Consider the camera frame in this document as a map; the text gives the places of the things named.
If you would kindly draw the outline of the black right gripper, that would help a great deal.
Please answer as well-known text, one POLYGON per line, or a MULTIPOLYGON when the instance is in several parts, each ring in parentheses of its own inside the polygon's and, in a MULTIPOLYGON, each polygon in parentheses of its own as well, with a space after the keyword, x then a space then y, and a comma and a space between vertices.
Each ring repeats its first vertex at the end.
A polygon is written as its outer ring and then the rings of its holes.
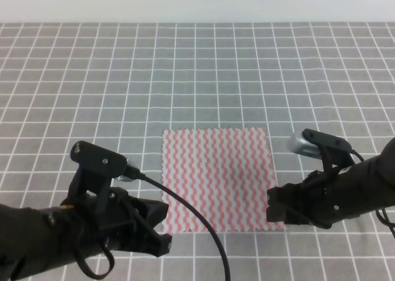
POLYGON ((344 219, 358 218, 357 213, 346 213, 334 201, 329 189, 339 178, 339 169, 328 172, 315 170, 301 183, 287 183, 267 190, 267 222, 286 225, 312 225, 329 229, 344 219))

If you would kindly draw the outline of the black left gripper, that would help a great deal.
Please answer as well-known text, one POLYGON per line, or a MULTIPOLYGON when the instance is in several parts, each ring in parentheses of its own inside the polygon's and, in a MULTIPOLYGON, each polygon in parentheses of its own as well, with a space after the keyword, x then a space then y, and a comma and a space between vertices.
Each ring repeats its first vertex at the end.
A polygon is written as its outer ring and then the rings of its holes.
POLYGON ((97 204, 93 196, 77 203, 77 211, 85 221, 79 243, 156 257, 170 252, 172 236, 155 231, 167 216, 167 204, 135 198, 119 187, 110 189, 102 211, 96 210, 97 204))

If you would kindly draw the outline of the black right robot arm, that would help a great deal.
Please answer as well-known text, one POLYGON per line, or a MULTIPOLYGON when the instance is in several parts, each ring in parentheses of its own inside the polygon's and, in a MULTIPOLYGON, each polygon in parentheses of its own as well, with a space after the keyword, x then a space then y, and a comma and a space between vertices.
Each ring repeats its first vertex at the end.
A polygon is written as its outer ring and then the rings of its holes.
POLYGON ((315 170, 301 183, 269 189, 267 196, 267 222, 321 229, 394 206, 394 141, 345 172, 339 167, 315 170))

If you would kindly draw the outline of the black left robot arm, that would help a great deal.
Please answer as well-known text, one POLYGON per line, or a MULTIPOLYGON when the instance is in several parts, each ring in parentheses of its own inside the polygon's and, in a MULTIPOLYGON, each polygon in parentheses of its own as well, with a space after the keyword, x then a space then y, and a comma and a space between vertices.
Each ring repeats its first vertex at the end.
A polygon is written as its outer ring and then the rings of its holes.
POLYGON ((1 280, 20 280, 72 263, 87 277, 102 280, 109 272, 93 272, 88 258, 103 254, 111 271, 113 251, 155 257, 169 253, 172 236, 154 229, 166 218, 167 204, 132 197, 121 188, 110 189, 101 213, 95 211, 96 201, 86 195, 57 208, 2 205, 1 280))

